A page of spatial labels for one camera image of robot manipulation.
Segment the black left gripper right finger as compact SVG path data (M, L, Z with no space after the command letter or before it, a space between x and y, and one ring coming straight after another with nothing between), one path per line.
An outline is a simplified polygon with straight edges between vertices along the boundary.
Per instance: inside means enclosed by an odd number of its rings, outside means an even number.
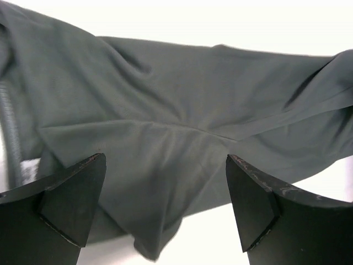
M352 204L314 194L229 155L226 178L250 264L349 265Z

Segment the dark grey t-shirt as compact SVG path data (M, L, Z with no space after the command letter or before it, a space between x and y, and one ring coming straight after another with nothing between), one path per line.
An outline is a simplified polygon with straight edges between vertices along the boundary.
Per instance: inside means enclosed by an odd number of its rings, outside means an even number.
M156 260L228 204L225 159L298 182L352 155L352 51L331 57L95 36L1 2L9 186L106 156L98 213Z

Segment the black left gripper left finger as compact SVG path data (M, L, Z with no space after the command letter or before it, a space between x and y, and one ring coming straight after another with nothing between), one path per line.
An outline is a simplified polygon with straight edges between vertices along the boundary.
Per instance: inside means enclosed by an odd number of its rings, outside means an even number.
M97 153L1 193L1 265L76 264L88 241L106 173Z

